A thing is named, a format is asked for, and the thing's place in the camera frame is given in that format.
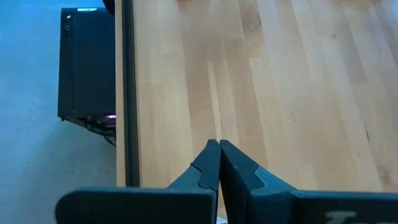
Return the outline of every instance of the light blue carpet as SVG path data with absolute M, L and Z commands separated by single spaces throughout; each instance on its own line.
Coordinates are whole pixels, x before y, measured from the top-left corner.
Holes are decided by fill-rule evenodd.
M 100 0 L 0 1 L 0 223 L 55 223 L 66 192 L 114 185 L 115 148 L 57 118 L 60 10 Z

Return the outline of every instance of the wood grain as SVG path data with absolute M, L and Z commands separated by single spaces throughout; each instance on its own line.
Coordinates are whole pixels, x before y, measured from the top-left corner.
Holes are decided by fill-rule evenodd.
M 397 8 L 134 0 L 141 185 L 214 138 L 299 189 L 398 191 Z

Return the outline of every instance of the black plastic jaw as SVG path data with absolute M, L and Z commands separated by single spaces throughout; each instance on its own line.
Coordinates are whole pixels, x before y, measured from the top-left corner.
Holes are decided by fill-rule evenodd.
M 221 149 L 215 140 L 166 189 L 85 188 L 63 196 L 59 224 L 216 223 Z
M 292 186 L 221 140 L 221 189 L 228 223 L 286 223 Z
M 220 181 L 229 224 L 398 223 L 398 194 L 296 190 L 228 141 Z

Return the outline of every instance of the black bar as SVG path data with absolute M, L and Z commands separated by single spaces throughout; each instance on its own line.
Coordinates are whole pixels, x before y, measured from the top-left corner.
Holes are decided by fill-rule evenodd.
M 137 95 L 132 1 L 122 1 L 124 156 L 126 161 L 126 186 L 139 187 Z

